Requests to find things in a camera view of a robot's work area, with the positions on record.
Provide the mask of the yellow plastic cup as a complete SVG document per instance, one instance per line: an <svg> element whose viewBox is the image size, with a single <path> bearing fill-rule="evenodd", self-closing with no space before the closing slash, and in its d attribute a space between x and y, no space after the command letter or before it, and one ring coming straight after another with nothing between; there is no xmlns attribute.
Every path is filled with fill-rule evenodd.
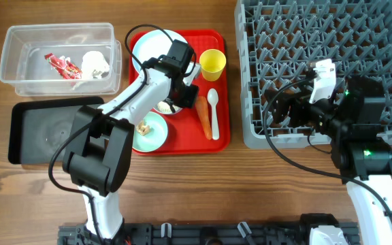
<svg viewBox="0 0 392 245"><path fill-rule="evenodd" d="M225 54L217 49L204 51L200 58L201 72L204 79L209 82L218 80L226 65Z"/></svg>

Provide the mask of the light blue bowl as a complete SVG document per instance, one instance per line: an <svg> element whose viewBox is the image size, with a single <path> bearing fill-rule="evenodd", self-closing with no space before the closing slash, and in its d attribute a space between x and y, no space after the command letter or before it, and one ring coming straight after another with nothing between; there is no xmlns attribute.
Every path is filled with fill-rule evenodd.
<svg viewBox="0 0 392 245"><path fill-rule="evenodd" d="M173 115L177 114L182 110L182 108L176 106L176 105L170 105L164 101L159 102L154 106L154 110L156 110L160 114L164 115Z"/></svg>

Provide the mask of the brown food scrap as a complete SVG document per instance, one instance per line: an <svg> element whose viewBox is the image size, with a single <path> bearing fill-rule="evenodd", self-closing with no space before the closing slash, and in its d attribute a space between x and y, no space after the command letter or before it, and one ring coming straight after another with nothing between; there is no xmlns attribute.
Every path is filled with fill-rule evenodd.
<svg viewBox="0 0 392 245"><path fill-rule="evenodd" d="M147 125L144 120L141 120L140 123L136 126L136 131L141 136L145 136L150 133L150 126Z"/></svg>

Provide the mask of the green bowl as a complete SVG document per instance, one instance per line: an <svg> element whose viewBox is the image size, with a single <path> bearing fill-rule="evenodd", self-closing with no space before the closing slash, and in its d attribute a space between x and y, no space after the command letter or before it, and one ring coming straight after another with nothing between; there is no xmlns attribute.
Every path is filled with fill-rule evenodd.
<svg viewBox="0 0 392 245"><path fill-rule="evenodd" d="M168 126L165 119L155 112L149 112L142 120L150 126L150 133L141 136L135 127L133 149L138 152L158 150L165 143L168 136Z"/></svg>

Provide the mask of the white tissue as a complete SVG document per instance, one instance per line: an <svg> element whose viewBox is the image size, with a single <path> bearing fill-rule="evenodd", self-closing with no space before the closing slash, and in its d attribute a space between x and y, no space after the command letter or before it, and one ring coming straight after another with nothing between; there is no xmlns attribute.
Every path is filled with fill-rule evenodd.
<svg viewBox="0 0 392 245"><path fill-rule="evenodd" d="M110 71L110 65L99 51L89 51L82 57L82 79L101 79Z"/></svg>

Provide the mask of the red snack wrapper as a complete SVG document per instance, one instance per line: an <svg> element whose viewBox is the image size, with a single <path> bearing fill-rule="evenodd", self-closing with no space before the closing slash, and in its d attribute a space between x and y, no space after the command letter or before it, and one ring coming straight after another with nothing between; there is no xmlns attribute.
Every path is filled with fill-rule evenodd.
<svg viewBox="0 0 392 245"><path fill-rule="evenodd" d="M66 80L81 79L82 71L68 59L56 57L53 53L44 56L48 63Z"/></svg>

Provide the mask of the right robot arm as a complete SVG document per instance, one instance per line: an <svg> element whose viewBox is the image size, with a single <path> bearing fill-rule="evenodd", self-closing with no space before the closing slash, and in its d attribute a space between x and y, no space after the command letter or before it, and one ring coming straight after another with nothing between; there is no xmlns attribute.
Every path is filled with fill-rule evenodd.
<svg viewBox="0 0 392 245"><path fill-rule="evenodd" d="M353 76L346 83L339 105L333 98L313 102L309 92L288 94L290 84L278 91L267 89L263 126L272 115L275 122L289 116L290 126L312 125L330 138L331 160L338 174L312 169L282 154L272 140L268 144L287 163L322 176L337 178L351 198L363 242L392 244L392 147L378 133L380 115L385 106L382 84L363 76Z"/></svg>

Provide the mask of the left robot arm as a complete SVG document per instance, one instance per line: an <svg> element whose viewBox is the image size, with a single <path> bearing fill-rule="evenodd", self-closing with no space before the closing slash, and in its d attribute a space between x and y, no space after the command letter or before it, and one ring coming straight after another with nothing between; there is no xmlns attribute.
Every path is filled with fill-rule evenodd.
<svg viewBox="0 0 392 245"><path fill-rule="evenodd" d="M63 171L84 196L88 220L84 236L99 244L123 241L117 190L131 163L135 128L162 101L193 107L198 86L186 83L200 70L189 44L174 40L167 54L141 64L141 74L115 100L97 109L82 106L75 115L64 152Z"/></svg>

